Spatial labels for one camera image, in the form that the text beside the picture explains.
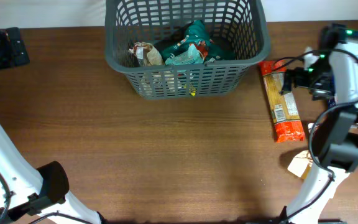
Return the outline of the orange spaghetti pasta packet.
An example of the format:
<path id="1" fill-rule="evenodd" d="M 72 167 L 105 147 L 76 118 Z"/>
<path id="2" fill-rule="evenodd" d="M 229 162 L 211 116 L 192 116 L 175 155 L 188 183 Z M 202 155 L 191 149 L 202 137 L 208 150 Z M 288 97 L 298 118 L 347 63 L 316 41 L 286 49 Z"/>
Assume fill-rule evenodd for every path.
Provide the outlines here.
<path id="1" fill-rule="evenodd" d="M 305 132 L 293 93 L 280 94 L 284 84 L 286 68 L 273 71 L 282 65 L 283 60 L 277 63 L 274 63 L 273 60 L 259 62 L 277 142 L 303 141 Z"/>

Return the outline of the cream snack pouch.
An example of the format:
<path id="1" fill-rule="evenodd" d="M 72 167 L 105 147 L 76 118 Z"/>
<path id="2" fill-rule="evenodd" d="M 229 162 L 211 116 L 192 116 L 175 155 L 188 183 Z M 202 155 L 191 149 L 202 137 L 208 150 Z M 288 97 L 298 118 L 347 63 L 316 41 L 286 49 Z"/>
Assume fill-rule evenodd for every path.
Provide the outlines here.
<path id="1" fill-rule="evenodd" d="M 301 121 L 294 121 L 291 132 L 288 133 L 289 141 L 305 141 L 306 133 Z M 305 180 L 313 165 L 311 153 L 306 147 L 292 149 L 282 156 L 287 171 Z"/>

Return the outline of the green Nescafe coffee bag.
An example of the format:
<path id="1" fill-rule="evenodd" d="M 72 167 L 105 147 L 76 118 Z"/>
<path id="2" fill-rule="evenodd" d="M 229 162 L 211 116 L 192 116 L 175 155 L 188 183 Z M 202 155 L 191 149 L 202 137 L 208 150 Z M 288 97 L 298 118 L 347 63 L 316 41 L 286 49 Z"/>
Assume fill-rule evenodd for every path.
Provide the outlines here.
<path id="1" fill-rule="evenodd" d="M 203 63 L 219 60 L 234 60 L 236 58 L 231 50 L 224 50 L 210 37 L 203 21 L 197 20 L 192 22 L 185 30 L 182 40 L 160 52 L 164 63 L 167 58 L 180 55 L 187 51 L 190 44 L 202 45 L 208 50 L 208 56 Z"/>

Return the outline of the light teal tissue packet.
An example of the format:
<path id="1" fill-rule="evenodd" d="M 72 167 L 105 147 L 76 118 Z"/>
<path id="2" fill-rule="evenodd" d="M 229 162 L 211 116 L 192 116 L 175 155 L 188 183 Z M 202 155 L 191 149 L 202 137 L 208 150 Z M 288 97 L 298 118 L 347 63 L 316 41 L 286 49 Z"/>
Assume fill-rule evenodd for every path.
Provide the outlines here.
<path id="1" fill-rule="evenodd" d="M 208 50 L 202 45 L 190 44 L 187 51 L 166 59 L 166 65 L 191 65 L 203 63 L 208 56 Z"/>

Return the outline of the beige chocolate snack pouch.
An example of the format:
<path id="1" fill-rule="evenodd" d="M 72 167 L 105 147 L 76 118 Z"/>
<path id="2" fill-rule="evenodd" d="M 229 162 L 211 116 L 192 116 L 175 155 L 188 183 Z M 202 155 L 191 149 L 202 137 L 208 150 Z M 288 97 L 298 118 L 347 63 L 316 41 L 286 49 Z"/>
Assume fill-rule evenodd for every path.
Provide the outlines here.
<path id="1" fill-rule="evenodd" d="M 160 52 L 148 42 L 136 42 L 128 52 L 139 68 L 165 66 Z M 184 97 L 185 82 L 172 70 L 142 70 L 126 74 L 135 91 L 144 98 Z"/>

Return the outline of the blue tissue multipack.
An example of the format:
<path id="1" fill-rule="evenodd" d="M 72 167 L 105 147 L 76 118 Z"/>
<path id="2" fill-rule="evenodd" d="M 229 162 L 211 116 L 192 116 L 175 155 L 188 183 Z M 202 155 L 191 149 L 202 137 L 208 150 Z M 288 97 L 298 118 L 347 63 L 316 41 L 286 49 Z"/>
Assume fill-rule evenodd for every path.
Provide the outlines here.
<path id="1" fill-rule="evenodd" d="M 331 96 L 328 99 L 328 108 L 332 108 L 332 107 L 337 105 L 334 76 L 332 76 L 331 79 L 330 79 L 329 90 L 330 90 Z"/>

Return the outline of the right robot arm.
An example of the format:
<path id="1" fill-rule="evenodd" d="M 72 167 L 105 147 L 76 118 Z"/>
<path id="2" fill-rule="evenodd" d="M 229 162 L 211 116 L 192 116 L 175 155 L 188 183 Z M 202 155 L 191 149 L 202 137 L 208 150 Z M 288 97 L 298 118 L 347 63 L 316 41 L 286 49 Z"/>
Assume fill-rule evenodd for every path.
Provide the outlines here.
<path id="1" fill-rule="evenodd" d="M 296 60 L 304 66 L 284 73 L 281 95 L 302 87 L 314 100 L 334 99 L 336 104 L 322 112 L 310 129 L 313 164 L 278 223 L 318 223 L 336 189 L 358 167 L 358 31 L 340 24 L 327 26 L 318 48 L 291 59 Z"/>

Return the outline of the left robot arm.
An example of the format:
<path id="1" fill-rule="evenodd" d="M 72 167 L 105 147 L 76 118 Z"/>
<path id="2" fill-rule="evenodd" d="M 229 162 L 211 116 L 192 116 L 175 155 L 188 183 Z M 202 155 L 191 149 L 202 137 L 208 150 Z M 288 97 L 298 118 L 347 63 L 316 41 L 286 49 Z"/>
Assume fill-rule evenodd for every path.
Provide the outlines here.
<path id="1" fill-rule="evenodd" d="M 19 28 L 0 29 L 0 70 L 29 62 Z M 0 223 L 14 223 L 24 215 L 55 223 L 107 222 L 71 193 L 59 162 L 32 167 L 0 125 Z"/>

